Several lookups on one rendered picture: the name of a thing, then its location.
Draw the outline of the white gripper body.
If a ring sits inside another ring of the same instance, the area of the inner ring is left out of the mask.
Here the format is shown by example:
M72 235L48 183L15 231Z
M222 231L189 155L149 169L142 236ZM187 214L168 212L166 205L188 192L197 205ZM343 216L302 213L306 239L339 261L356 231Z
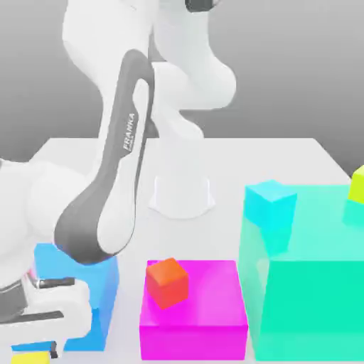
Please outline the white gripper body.
M0 346L82 338L91 321L92 310L85 299L37 300L22 315L0 323Z

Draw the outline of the small yellow cube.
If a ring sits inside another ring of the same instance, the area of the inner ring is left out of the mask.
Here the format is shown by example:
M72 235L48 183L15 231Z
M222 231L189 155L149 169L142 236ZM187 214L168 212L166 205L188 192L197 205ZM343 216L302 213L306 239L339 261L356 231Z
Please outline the small yellow cube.
M21 352L13 354L11 364L50 364L50 353L41 352Z

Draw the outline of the small orange cube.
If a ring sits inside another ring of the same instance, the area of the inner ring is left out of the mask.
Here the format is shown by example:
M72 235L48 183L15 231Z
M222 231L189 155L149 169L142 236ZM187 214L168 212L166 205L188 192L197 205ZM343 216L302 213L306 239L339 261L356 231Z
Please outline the small orange cube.
M187 271L172 257L146 268L146 290L160 309L186 300L188 287Z

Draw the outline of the small cyan cube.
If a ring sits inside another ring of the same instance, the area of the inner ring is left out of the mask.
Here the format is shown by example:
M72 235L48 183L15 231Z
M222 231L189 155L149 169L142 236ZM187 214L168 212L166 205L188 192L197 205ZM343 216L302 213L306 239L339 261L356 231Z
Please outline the small cyan cube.
M243 214L259 228L268 255L287 250L296 202L297 192L275 180L245 187Z

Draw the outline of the small lime cube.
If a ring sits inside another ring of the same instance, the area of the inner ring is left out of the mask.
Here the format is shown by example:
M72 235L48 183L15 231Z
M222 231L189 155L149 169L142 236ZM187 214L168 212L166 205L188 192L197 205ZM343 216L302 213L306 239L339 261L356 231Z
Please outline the small lime cube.
M364 165L353 172L348 199L364 204Z

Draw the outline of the large blue box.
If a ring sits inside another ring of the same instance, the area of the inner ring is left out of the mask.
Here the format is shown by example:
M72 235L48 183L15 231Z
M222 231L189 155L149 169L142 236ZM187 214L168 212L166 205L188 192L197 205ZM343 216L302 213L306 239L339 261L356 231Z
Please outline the large blue box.
M0 259L0 288L15 284L14 318L37 300L85 299L92 310L89 332L65 341L65 352L103 351L119 286L117 259L85 266L51 244L20 249ZM14 351L50 350L52 341L12 345Z

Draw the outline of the large magenta box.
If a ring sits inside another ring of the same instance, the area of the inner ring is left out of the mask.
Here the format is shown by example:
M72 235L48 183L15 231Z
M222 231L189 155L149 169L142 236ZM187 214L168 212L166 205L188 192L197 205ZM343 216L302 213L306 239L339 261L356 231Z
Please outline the large magenta box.
M139 315L142 360L244 360L248 332L237 264L181 260L188 298L160 309L144 291Z

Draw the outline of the large teal box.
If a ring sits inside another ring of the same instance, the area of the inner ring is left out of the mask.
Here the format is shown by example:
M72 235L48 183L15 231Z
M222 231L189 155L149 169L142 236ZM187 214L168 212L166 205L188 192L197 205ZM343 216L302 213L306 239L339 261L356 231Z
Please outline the large teal box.
M282 230L242 219L237 266L257 360L364 363L364 205L348 191L297 186Z

